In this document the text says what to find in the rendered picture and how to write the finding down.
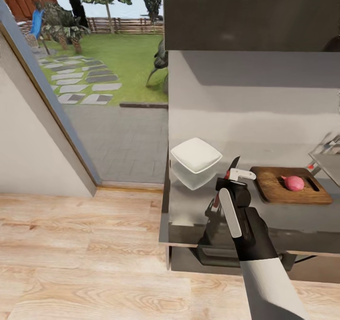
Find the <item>vidalia onion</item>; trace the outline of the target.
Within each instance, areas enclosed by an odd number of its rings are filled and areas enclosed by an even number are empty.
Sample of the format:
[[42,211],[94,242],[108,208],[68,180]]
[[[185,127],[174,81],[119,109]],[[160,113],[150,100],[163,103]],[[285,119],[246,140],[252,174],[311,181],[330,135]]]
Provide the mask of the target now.
[[303,179],[298,177],[283,177],[284,183],[287,189],[291,191],[304,191],[304,182]]

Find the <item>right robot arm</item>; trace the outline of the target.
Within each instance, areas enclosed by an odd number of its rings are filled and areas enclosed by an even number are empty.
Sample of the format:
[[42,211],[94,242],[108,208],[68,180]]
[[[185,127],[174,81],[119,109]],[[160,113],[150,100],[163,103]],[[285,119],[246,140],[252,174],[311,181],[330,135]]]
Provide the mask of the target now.
[[221,206],[235,243],[252,320],[313,320],[292,285],[268,235],[265,221],[239,178],[254,180],[251,171],[231,168],[217,178]]

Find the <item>parer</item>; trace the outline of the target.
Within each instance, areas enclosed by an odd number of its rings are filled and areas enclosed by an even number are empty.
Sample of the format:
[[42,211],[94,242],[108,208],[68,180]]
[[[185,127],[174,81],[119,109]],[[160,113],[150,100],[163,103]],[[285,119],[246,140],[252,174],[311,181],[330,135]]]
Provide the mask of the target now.
[[237,163],[238,163],[239,158],[240,158],[240,156],[236,157],[236,158],[233,160],[233,162],[232,162],[232,164],[231,164],[229,170],[227,170],[227,175],[225,176],[224,179],[228,179],[228,178],[229,178],[229,176],[230,176],[230,169],[231,169],[231,168],[234,168],[234,169],[236,168],[236,165],[237,165]]

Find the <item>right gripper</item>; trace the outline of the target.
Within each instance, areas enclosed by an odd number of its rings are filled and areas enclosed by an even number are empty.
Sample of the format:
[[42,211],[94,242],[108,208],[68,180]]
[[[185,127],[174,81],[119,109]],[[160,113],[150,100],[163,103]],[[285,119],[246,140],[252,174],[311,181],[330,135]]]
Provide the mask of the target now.
[[220,191],[220,189],[225,186],[227,183],[229,183],[229,179],[224,179],[224,178],[217,178],[217,183],[216,183],[216,190]]

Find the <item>cutting board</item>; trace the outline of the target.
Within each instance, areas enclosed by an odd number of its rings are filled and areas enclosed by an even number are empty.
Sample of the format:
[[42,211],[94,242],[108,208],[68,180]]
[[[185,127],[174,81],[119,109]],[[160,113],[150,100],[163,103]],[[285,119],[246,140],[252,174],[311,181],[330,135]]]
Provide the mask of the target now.
[[[306,168],[252,167],[250,170],[256,175],[255,182],[266,202],[322,205],[334,202]],[[304,191],[287,189],[283,177],[298,176],[303,179]]]

